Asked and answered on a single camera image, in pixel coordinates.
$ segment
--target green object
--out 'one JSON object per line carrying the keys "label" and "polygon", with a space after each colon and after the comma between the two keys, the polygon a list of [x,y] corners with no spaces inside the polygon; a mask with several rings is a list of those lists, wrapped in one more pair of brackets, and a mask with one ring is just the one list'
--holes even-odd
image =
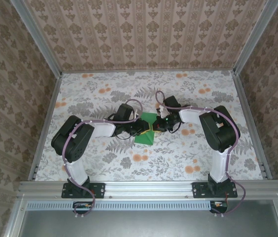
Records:
{"label": "green object", "polygon": [[146,145],[153,145],[154,140],[154,131],[152,130],[153,123],[157,120],[157,114],[154,113],[142,113],[141,115],[142,120],[145,120],[150,125],[150,131],[136,136],[135,143],[146,144]]}

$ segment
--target black mounting bracket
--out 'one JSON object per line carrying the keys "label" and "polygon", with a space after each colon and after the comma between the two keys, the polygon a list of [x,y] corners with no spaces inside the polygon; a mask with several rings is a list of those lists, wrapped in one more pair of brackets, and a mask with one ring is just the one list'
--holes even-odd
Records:
{"label": "black mounting bracket", "polygon": [[192,183],[194,198],[237,198],[238,192],[235,183],[230,179],[216,183],[208,174],[207,182]]}
{"label": "black mounting bracket", "polygon": [[[95,196],[95,198],[104,198],[105,195],[105,183],[90,183],[90,178],[82,185],[89,189]],[[64,183],[61,193],[61,198],[92,198],[92,196],[82,188],[79,188],[70,180]]]}

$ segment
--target wire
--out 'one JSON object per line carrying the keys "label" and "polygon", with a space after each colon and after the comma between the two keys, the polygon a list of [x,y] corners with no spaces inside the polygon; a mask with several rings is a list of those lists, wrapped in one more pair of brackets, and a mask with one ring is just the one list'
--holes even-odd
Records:
{"label": "wire", "polygon": [[218,213],[218,214],[221,214],[222,215],[222,213],[220,212],[220,211],[218,211],[217,209],[215,209],[215,208],[211,208],[213,211],[215,211],[216,213]]}
{"label": "wire", "polygon": [[130,138],[133,137],[133,136],[129,136],[129,137],[127,137],[127,138],[120,138],[118,135],[116,135],[116,137],[117,137],[118,139],[120,139],[120,140],[128,140],[128,139],[130,139]]}
{"label": "wire", "polygon": [[228,203],[228,194],[227,194],[227,192],[225,192],[225,194],[226,194],[225,202],[227,203],[227,207],[228,207],[228,205],[229,205],[229,203]]}
{"label": "wire", "polygon": [[[73,212],[75,213],[75,216],[76,217],[78,217],[78,213],[76,212],[76,209],[77,209],[77,207],[78,206],[85,206],[85,205],[87,205],[87,203],[77,203],[75,206],[74,206],[74,209],[73,209]],[[81,215],[81,217],[83,217],[84,215],[86,215],[86,213],[88,212],[88,210],[86,211],[86,212],[84,212],[83,214],[80,214]]]}
{"label": "wire", "polygon": [[156,93],[155,93],[155,99],[156,101],[163,107],[167,108],[167,109],[172,109],[172,110],[187,110],[187,109],[193,109],[193,110],[198,110],[198,111],[208,111],[208,112],[213,112],[213,113],[216,113],[218,114],[219,116],[223,117],[224,119],[226,119],[230,125],[232,126],[232,128],[234,129],[234,132],[236,134],[236,141],[235,143],[233,144],[233,146],[228,150],[228,153],[227,153],[227,160],[226,160],[226,167],[225,167],[225,173],[227,175],[227,177],[232,181],[234,182],[235,184],[239,185],[242,189],[243,189],[243,196],[240,200],[240,202],[238,203],[238,205],[233,208],[232,210],[230,211],[227,211],[225,213],[220,213],[219,211],[217,210],[214,210],[214,211],[217,211],[217,213],[221,214],[222,215],[226,215],[226,214],[229,214],[233,211],[235,211],[240,205],[241,203],[244,201],[245,199],[245,196],[246,196],[246,190],[245,188],[243,187],[242,184],[238,183],[237,181],[235,181],[234,179],[231,178],[231,176],[228,174],[228,169],[229,169],[229,160],[230,160],[230,153],[231,151],[234,149],[234,147],[238,144],[238,141],[239,141],[239,133],[238,133],[238,130],[237,130],[237,127],[236,125],[231,121],[231,119],[229,119],[227,116],[225,116],[223,113],[219,112],[219,111],[216,111],[214,109],[210,109],[210,108],[201,108],[201,107],[193,107],[193,106],[187,106],[187,107],[179,107],[179,108],[176,108],[176,107],[169,107],[169,106],[166,106],[164,105],[163,103],[161,103],[159,100],[158,100],[158,94],[161,93],[162,96],[163,96],[163,100],[165,99],[165,95],[163,93],[163,91],[161,90],[157,90]]}
{"label": "wire", "polygon": [[[85,187],[79,185],[79,184],[72,178],[72,176],[71,176],[71,174],[70,174],[70,172],[69,172],[69,170],[68,170],[68,168],[67,168],[68,160],[67,160],[66,157],[65,157],[65,153],[66,153],[66,149],[67,149],[68,143],[69,143],[70,139],[72,138],[72,136],[74,135],[74,133],[75,133],[75,132],[79,129],[79,127],[81,127],[83,124],[92,124],[92,123],[101,123],[101,122],[103,122],[103,123],[130,123],[130,122],[135,122],[135,121],[137,121],[137,120],[141,117],[142,112],[143,112],[142,103],[141,103],[139,100],[136,100],[136,99],[129,99],[129,100],[126,101],[126,104],[127,104],[128,102],[130,102],[130,101],[136,101],[136,102],[139,103],[140,109],[141,109],[141,113],[138,115],[138,117],[136,117],[136,118],[134,118],[134,119],[132,119],[132,120],[129,120],[129,121],[110,121],[110,120],[105,120],[105,119],[102,119],[102,120],[85,120],[85,121],[81,121],[81,122],[72,130],[72,132],[69,134],[69,136],[68,136],[68,138],[67,138],[67,140],[66,140],[66,142],[65,142],[65,144],[64,144],[64,148],[63,148],[63,150],[62,150],[62,160],[64,161],[65,171],[66,171],[67,175],[69,176],[69,180],[70,180],[74,185],[76,185],[77,187],[79,187],[79,188],[81,188],[81,189],[87,191],[87,192],[92,196],[92,205],[91,205],[90,209],[89,209],[86,213],[84,213],[83,215],[89,214],[89,213],[92,211],[92,209],[94,208],[94,206],[95,206],[95,196],[94,196],[94,194],[93,194],[89,189],[87,189],[87,188],[85,188]],[[74,209],[75,215],[76,215],[76,216],[79,216],[80,214],[76,213],[75,210],[76,210],[76,208]]]}
{"label": "wire", "polygon": [[181,124],[182,124],[182,123],[180,122],[179,125],[178,125],[178,127],[177,127],[177,129],[176,129],[174,132],[169,131],[169,133],[173,134],[173,133],[177,132],[177,131],[179,130]]}

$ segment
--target robotic arm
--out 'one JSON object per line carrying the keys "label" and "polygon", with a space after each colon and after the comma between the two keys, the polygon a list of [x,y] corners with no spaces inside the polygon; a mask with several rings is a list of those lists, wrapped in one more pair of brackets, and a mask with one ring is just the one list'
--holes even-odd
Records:
{"label": "robotic arm", "polygon": [[[133,122],[129,120],[131,113],[134,114]],[[67,193],[70,193],[71,198],[87,195],[87,192],[72,183],[71,179],[78,185],[90,189],[90,179],[83,168],[82,159],[80,159],[90,139],[96,137],[118,137],[122,132],[127,132],[130,136],[138,136],[149,131],[149,123],[140,118],[135,119],[135,116],[136,114],[132,106],[122,104],[117,113],[111,114],[108,119],[96,120],[90,124],[82,124],[72,136],[70,134],[74,128],[82,122],[77,116],[70,116],[59,129],[51,141],[51,146],[61,156],[65,143],[71,136],[65,148],[65,158],[68,161],[65,163],[65,166],[70,174],[66,190]]]}
{"label": "robotic arm", "polygon": [[[200,124],[208,144],[214,150],[208,181],[192,183],[194,198],[223,198],[226,194],[230,198],[236,198],[235,181],[231,182],[232,179],[226,171],[229,150],[234,146],[237,137],[240,137],[240,131],[227,109],[224,106],[218,106],[214,110],[193,109],[188,105],[182,107],[174,96],[165,99],[164,105],[165,107],[157,110],[158,116],[152,126],[155,132],[174,133],[182,123],[186,122]],[[133,121],[129,120],[132,113],[134,114]],[[108,119],[90,121],[89,124],[82,124],[79,128],[76,126],[81,124],[81,119],[76,116],[68,118],[51,142],[56,153],[62,155],[64,152],[64,161],[68,161],[65,165],[71,177],[68,179],[68,185],[64,185],[64,190],[69,189],[70,196],[62,195],[63,198],[85,198],[87,195],[85,189],[92,188],[92,192],[96,189],[97,185],[94,183],[92,187],[90,186],[90,179],[80,159],[91,138],[118,137],[124,131],[130,136],[137,136],[150,130],[146,121],[140,118],[135,119],[135,116],[133,107],[122,104],[117,113],[110,115]],[[176,124],[179,124],[178,129],[173,131]]]}
{"label": "robotic arm", "polygon": [[[230,122],[215,112],[193,109],[174,109],[182,108],[174,96],[168,97],[163,101],[163,103],[166,107],[170,107],[172,109],[166,109],[165,107],[157,109],[159,115],[152,126],[153,131],[168,131],[170,133],[174,133],[179,129],[182,123],[192,122],[199,124],[204,130],[209,146],[213,149],[212,166],[208,175],[208,184],[200,186],[201,190],[197,190],[197,193],[199,193],[203,198],[204,193],[207,195],[208,193],[209,195],[211,193],[210,196],[214,197],[223,197],[226,192],[229,192],[230,194],[230,190],[233,191],[235,185],[231,182],[226,173],[226,166],[228,163],[227,154],[229,149],[236,142],[236,134]],[[231,118],[228,110],[224,106],[218,106],[214,108],[214,110],[225,115],[233,123],[240,137],[240,130]],[[174,126],[178,123],[178,128],[173,131]],[[236,191],[233,191],[232,194],[234,196],[237,195]]]}

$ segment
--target floral tablecloth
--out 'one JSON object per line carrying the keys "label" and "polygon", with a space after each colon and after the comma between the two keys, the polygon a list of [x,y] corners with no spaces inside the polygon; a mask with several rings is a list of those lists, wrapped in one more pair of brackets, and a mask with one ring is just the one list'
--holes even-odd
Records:
{"label": "floral tablecloth", "polygon": [[[67,179],[62,159],[50,143],[70,115],[103,119],[130,98],[140,100],[145,112],[155,113],[157,89],[167,97],[174,95],[182,105],[224,105],[241,131],[229,173],[238,180],[262,179],[231,72],[190,71],[64,74],[36,180]],[[139,109],[135,102],[131,105]],[[174,134],[155,133],[152,146],[135,144],[134,138],[94,139],[82,159],[93,181],[184,181],[206,180],[211,154],[201,126],[185,123]]]}

